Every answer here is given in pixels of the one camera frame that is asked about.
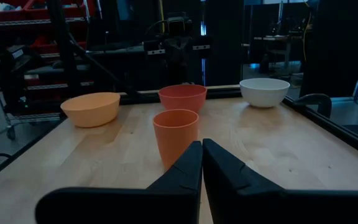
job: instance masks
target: metal shelf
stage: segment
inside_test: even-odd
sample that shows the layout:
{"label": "metal shelf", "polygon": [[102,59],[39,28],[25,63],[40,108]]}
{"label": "metal shelf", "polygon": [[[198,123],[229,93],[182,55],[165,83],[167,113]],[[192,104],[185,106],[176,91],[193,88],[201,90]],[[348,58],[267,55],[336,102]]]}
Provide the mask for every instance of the metal shelf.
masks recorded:
{"label": "metal shelf", "polygon": [[[83,17],[66,18],[66,22],[81,22],[84,21]],[[37,24],[49,24],[50,19],[28,20],[28,21],[5,21],[0,22],[2,26],[23,26],[23,25],[37,25]]]}

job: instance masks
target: orange cup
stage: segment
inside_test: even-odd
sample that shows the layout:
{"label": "orange cup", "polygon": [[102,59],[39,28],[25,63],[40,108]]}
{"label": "orange cup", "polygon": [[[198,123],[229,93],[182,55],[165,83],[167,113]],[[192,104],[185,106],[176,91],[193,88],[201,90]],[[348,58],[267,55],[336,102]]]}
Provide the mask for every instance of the orange cup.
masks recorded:
{"label": "orange cup", "polygon": [[153,120],[155,137],[165,170],[168,170],[197,141],[198,114],[191,110],[168,110]]}
{"label": "orange cup", "polygon": [[167,110],[186,109],[196,113],[203,107],[206,88],[201,85],[173,85],[162,88],[158,95]]}

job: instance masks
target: wooden table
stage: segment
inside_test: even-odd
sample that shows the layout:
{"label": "wooden table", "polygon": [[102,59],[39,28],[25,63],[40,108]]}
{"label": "wooden table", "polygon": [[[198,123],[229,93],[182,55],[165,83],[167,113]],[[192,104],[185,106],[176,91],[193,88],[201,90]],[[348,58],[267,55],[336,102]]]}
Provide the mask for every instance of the wooden table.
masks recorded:
{"label": "wooden table", "polygon": [[[160,111],[158,103],[122,106],[115,121],[93,129],[63,122],[0,172],[0,223],[35,223],[37,201],[60,187],[146,188],[163,174],[152,124]],[[208,100],[203,138],[284,188],[358,190],[358,151],[284,105]],[[204,187],[200,223],[212,223]]]}

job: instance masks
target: orange bowl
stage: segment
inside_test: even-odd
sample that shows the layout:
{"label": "orange bowl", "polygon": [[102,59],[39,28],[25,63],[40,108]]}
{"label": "orange bowl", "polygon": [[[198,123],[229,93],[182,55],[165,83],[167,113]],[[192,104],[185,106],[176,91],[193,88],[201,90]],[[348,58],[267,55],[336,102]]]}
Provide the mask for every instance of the orange bowl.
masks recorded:
{"label": "orange bowl", "polygon": [[167,110],[186,109],[198,113],[205,103],[206,88],[201,85],[173,85],[162,88],[158,95]]}
{"label": "orange bowl", "polygon": [[92,128],[116,118],[119,99],[118,93],[92,93],[66,100],[60,107],[75,126]]}

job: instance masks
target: plastic cup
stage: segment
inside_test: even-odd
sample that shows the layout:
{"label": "plastic cup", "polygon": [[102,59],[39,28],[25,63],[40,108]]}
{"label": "plastic cup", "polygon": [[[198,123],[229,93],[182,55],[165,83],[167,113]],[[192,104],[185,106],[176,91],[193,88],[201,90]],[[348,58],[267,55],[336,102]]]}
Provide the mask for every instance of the plastic cup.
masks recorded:
{"label": "plastic cup", "polygon": [[198,138],[198,114],[191,110],[167,110],[154,117],[155,137],[165,170],[168,170]]}

